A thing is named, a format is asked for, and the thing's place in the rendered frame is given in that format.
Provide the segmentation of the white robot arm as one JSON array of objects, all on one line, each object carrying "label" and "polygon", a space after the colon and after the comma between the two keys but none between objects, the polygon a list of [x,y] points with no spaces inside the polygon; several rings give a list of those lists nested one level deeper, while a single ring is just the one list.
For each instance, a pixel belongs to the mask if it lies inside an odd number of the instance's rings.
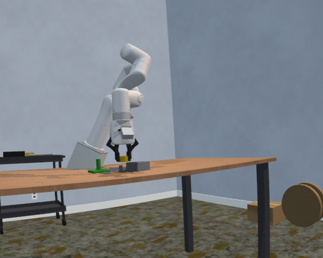
[{"label": "white robot arm", "polygon": [[[151,58],[147,53],[130,44],[124,45],[120,55],[122,59],[131,64],[123,67],[114,84],[112,96],[107,95],[103,99],[99,115],[87,137],[87,142],[83,142],[86,146],[100,152],[104,151],[102,147],[110,131],[111,121],[132,119],[134,116],[130,113],[131,109],[143,104],[143,95],[137,86],[146,80]],[[134,137],[132,127],[121,127],[118,131],[122,139]]]}]

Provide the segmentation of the yellow round nut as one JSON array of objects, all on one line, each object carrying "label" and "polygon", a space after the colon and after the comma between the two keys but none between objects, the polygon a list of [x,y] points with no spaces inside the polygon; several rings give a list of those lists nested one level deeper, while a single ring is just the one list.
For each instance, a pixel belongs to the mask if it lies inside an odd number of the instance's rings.
[{"label": "yellow round nut", "polygon": [[120,156],[120,162],[128,162],[128,156]]}]

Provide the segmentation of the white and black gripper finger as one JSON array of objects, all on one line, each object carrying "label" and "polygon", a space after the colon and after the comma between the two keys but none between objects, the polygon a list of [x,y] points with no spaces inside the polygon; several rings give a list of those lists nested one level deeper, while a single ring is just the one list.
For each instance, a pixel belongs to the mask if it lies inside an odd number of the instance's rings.
[{"label": "white and black gripper finger", "polygon": [[127,156],[128,156],[128,161],[131,161],[131,151],[138,145],[138,141],[135,139],[135,142],[133,145],[127,144]]},{"label": "white and black gripper finger", "polygon": [[110,139],[108,140],[106,145],[115,152],[115,160],[116,160],[116,162],[120,162],[120,153],[118,152],[119,145],[112,146],[111,142],[112,142],[112,140],[111,140],[111,137],[110,137]]}]

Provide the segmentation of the green square plate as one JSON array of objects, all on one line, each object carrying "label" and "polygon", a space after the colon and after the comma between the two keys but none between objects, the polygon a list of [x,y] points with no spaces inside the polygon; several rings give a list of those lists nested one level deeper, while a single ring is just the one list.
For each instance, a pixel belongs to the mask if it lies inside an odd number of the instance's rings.
[{"label": "green square plate", "polygon": [[95,170],[88,170],[89,173],[103,173],[109,172],[109,169],[101,170],[101,159],[96,159],[96,169]]}]

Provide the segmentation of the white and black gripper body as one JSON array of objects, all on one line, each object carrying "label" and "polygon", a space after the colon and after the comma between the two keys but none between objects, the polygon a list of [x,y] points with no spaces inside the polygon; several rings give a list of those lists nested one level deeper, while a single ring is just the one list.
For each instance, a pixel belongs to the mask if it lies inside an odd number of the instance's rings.
[{"label": "white and black gripper body", "polygon": [[133,144],[135,142],[135,134],[133,139],[122,139],[119,129],[123,127],[132,127],[134,133],[134,127],[130,119],[116,119],[110,123],[110,135],[112,140],[112,145],[125,145]]}]

